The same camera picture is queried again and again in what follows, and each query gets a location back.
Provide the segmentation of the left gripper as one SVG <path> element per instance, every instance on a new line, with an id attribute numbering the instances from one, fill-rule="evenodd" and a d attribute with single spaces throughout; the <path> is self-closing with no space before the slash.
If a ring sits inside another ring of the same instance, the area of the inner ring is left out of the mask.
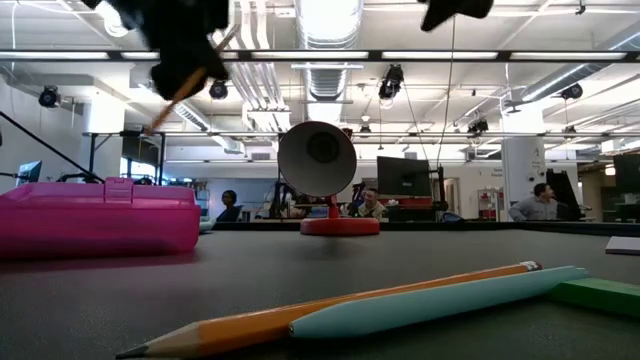
<path id="1" fill-rule="evenodd" d="M 153 86 L 172 100 L 199 68 L 205 76 L 227 81 L 229 72 L 208 40 L 229 25 L 229 0 L 82 0 L 118 30 L 137 31 L 149 49 L 161 50 L 150 70 Z"/>

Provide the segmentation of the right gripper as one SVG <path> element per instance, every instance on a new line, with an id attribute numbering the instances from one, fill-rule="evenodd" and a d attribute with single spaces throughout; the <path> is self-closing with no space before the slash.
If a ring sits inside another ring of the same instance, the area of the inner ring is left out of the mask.
<path id="1" fill-rule="evenodd" d="M 430 32 L 449 18 L 463 15 L 475 19 L 488 16 L 494 0 L 428 0 L 426 13 L 421 23 L 423 32 Z"/>

